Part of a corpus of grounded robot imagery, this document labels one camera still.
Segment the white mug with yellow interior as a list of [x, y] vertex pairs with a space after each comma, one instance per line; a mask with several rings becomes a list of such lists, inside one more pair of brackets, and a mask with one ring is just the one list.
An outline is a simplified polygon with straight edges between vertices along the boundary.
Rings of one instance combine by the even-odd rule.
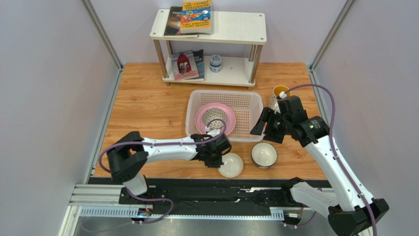
[[274, 110], [277, 114], [280, 113], [280, 109], [278, 106], [278, 99], [279, 98], [285, 98], [292, 95], [292, 93], [289, 91], [289, 88], [284, 85], [278, 85], [273, 88], [272, 94], [268, 103], [268, 107], [272, 110]]

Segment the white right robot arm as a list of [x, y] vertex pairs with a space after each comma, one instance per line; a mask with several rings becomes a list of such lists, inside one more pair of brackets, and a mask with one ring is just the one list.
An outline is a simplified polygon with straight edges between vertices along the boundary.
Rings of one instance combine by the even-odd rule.
[[295, 177], [281, 186], [284, 201], [301, 203], [324, 216], [338, 236], [354, 236], [367, 229], [377, 233], [377, 223], [388, 212], [385, 199], [377, 199], [356, 177], [342, 156], [327, 123], [309, 118], [297, 96], [278, 98], [278, 108], [265, 107], [250, 131], [264, 140], [282, 143], [289, 135], [316, 160], [335, 197]]

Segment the white bowl with dark exterior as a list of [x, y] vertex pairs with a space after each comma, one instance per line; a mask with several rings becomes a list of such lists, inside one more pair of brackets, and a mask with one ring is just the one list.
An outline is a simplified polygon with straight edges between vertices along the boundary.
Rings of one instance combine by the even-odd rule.
[[258, 143], [251, 151], [251, 160], [255, 166], [262, 169], [270, 168], [277, 161], [276, 149], [268, 143]]

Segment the brown patterned ceramic bowl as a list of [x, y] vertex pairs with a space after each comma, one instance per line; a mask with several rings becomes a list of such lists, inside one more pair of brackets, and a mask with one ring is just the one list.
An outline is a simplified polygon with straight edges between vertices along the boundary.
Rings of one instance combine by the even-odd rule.
[[227, 114], [220, 108], [210, 108], [204, 111], [202, 116], [202, 122], [204, 125], [208, 124], [223, 124], [220, 120], [227, 122]]

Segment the white bowl with orange rim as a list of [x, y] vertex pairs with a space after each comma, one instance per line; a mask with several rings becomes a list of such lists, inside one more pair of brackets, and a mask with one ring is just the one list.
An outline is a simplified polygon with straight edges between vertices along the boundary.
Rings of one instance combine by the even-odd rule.
[[243, 171], [244, 163], [241, 157], [235, 153], [222, 156], [223, 165], [218, 168], [221, 175], [226, 178], [236, 178]]

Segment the pink plastic plate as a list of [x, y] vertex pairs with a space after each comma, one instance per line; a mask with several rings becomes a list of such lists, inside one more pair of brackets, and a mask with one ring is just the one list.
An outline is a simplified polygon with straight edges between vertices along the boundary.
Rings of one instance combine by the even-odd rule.
[[225, 134], [229, 135], [236, 126], [236, 116], [227, 105], [210, 103], [198, 110], [195, 116], [195, 126], [200, 134], [225, 129]]

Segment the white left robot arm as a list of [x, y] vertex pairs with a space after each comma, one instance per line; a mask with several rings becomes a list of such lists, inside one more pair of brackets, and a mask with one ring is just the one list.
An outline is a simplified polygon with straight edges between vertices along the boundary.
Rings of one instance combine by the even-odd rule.
[[145, 164], [176, 159], [198, 160], [208, 168], [220, 168], [222, 156], [231, 148], [223, 133], [157, 140], [141, 137], [138, 131], [132, 131], [106, 148], [99, 157], [107, 156], [109, 168], [106, 171], [111, 174], [114, 184], [123, 184], [132, 194], [139, 196], [148, 191], [146, 178], [140, 173]]

